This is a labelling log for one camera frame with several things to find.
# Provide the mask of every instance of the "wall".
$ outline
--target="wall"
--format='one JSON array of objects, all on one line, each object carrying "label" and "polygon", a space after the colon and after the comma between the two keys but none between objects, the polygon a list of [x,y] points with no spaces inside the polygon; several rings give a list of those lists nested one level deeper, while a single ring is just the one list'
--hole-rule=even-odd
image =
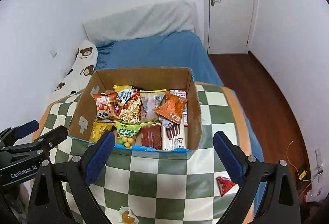
[{"label": "wall", "polygon": [[[83,21],[164,1],[168,0],[1,0],[0,130],[40,119],[47,96],[65,77],[76,48],[87,38]],[[194,1],[203,39],[204,0]],[[54,59],[51,49],[57,51]]]},{"label": "wall", "polygon": [[324,163],[324,198],[329,191],[329,5],[326,0],[258,0],[251,51],[272,75],[302,131],[312,175],[315,150]]}]

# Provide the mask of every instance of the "metal screw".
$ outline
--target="metal screw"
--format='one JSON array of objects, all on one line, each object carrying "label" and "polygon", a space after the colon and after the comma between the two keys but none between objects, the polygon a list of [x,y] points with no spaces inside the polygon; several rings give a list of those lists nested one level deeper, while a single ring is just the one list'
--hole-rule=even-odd
[{"label": "metal screw", "polygon": [[41,165],[43,167],[46,167],[48,164],[49,164],[49,161],[48,160],[43,160],[42,163],[41,163]]},{"label": "metal screw", "polygon": [[287,165],[287,162],[286,161],[284,161],[284,160],[280,160],[280,165],[282,165],[283,167],[285,167],[286,165]]},{"label": "metal screw", "polygon": [[72,157],[72,161],[75,162],[75,163],[79,162],[80,160],[81,160],[81,156],[80,155],[76,155],[76,156],[73,156]]},{"label": "metal screw", "polygon": [[250,161],[251,163],[254,163],[254,162],[256,162],[256,157],[254,157],[253,155],[249,155],[248,161]]}]

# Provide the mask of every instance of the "brown floor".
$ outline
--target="brown floor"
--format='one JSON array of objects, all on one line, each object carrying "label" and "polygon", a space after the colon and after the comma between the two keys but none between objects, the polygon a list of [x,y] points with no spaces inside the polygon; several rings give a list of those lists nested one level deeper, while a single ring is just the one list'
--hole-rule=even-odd
[{"label": "brown floor", "polygon": [[[225,86],[238,96],[256,137],[265,162],[277,163],[286,157],[299,168],[309,164],[305,143],[296,119],[280,89],[252,54],[209,55]],[[295,179],[296,170],[289,164]],[[303,182],[304,189],[309,182]]]}]

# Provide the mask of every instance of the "white door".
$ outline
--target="white door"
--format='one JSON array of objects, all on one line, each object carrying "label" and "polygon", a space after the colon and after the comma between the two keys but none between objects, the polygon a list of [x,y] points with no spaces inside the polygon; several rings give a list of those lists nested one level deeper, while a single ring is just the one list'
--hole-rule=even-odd
[{"label": "white door", "polygon": [[210,0],[208,54],[245,53],[254,0]]}]

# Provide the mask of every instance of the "blue bed sheet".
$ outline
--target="blue bed sheet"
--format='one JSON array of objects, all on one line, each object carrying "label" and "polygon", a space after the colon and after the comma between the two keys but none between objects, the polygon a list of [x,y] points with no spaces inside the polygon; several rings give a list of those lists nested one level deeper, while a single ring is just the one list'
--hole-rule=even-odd
[{"label": "blue bed sheet", "polygon": [[[123,67],[187,67],[192,69],[194,81],[224,86],[211,63],[200,38],[190,31],[173,32],[134,40],[105,41],[96,45],[98,59],[95,70]],[[244,115],[253,155],[264,162],[263,151]],[[257,212],[265,189],[258,188],[254,200]]]}]

